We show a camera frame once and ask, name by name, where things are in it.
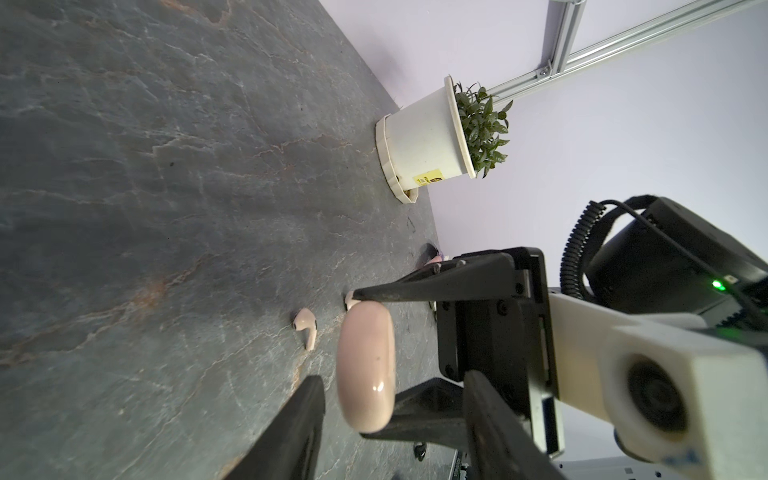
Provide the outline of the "pink earbud charging case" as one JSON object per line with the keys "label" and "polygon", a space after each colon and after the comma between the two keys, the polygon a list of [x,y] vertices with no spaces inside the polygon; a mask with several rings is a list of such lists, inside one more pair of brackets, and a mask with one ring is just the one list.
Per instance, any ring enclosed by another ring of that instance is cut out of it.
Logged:
{"label": "pink earbud charging case", "polygon": [[396,392],[396,349],[389,310],[375,301],[344,316],[336,355],[339,404],[347,424],[371,434],[390,421]]}

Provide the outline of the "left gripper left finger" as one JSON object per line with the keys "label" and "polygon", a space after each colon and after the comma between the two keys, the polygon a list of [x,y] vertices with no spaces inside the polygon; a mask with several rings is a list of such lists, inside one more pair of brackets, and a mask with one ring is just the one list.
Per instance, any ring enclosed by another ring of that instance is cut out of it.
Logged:
{"label": "left gripper left finger", "polygon": [[306,377],[228,479],[313,479],[321,448],[325,389]]}

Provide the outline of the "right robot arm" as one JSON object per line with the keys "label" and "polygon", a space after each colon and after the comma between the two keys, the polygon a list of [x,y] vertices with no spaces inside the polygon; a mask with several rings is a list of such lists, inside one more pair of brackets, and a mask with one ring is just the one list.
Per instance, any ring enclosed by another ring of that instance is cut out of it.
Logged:
{"label": "right robot arm", "polygon": [[339,399],[363,437],[530,478],[564,452],[567,404],[692,478],[767,466],[767,266],[667,198],[589,204],[558,289],[517,247],[436,259],[346,306]]}

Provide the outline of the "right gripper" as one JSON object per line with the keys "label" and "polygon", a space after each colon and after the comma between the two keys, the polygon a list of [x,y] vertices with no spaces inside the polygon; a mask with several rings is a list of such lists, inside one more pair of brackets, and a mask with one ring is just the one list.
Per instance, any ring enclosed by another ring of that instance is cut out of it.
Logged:
{"label": "right gripper", "polygon": [[[360,301],[436,301],[441,374],[463,381],[481,372],[535,446],[564,451],[549,289],[543,253],[486,250],[429,264],[391,283],[356,289]],[[462,386],[432,378],[400,392],[388,424],[362,438],[468,449]]]}

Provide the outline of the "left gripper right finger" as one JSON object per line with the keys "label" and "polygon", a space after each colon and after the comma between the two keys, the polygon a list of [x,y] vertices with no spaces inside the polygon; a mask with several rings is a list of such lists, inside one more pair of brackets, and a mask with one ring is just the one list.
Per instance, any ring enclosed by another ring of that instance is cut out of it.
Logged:
{"label": "left gripper right finger", "polygon": [[463,416],[475,479],[561,479],[490,381],[478,371],[464,377]]}

